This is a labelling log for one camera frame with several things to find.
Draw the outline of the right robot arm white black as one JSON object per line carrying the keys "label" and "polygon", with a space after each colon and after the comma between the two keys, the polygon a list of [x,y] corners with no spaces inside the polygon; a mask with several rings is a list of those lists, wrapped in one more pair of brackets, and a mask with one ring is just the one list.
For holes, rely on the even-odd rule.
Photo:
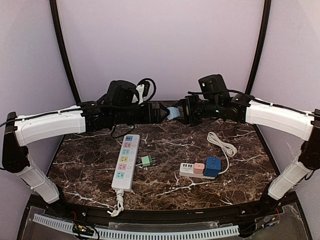
{"label": "right robot arm white black", "polygon": [[204,118],[232,120],[238,123],[261,125],[302,139],[299,157],[274,179],[267,195],[279,201],[307,174],[320,168],[320,111],[287,109],[277,104],[255,99],[251,95],[235,95],[202,100],[199,95],[188,95],[176,107],[183,109],[183,124],[196,126]]}

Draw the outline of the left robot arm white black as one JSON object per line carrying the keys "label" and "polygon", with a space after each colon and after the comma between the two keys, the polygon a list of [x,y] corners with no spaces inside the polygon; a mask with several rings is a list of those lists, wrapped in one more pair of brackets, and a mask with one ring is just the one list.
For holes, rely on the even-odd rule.
{"label": "left robot arm white black", "polygon": [[2,167],[19,176],[46,203],[53,204],[63,199],[63,194],[33,162],[28,144],[62,135],[111,130],[122,124],[158,124],[169,114],[170,111],[159,102],[125,107],[95,101],[30,116],[17,116],[11,112],[2,124],[5,127]]}

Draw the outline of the blue cube socket adapter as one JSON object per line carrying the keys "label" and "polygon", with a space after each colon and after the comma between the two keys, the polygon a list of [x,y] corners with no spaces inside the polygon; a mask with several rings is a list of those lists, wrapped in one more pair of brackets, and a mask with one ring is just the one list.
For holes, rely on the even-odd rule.
{"label": "blue cube socket adapter", "polygon": [[216,178],[221,172],[221,159],[216,157],[207,157],[203,175],[206,177]]}

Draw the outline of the pink plug adapter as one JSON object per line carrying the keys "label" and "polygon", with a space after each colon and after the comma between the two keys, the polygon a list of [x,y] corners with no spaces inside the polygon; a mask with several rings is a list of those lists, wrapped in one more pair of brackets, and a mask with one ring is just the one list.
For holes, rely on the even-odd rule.
{"label": "pink plug adapter", "polygon": [[205,170],[205,164],[204,163],[195,163],[193,165],[193,173],[197,175],[202,175]]}

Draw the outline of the light blue plug adapter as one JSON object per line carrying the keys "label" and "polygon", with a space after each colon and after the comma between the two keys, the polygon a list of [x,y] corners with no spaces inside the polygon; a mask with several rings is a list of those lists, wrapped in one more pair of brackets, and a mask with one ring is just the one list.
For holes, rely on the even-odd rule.
{"label": "light blue plug adapter", "polygon": [[167,108],[169,110],[169,115],[167,116],[168,120],[173,120],[173,119],[177,119],[180,117],[180,111],[178,107],[168,107]]}

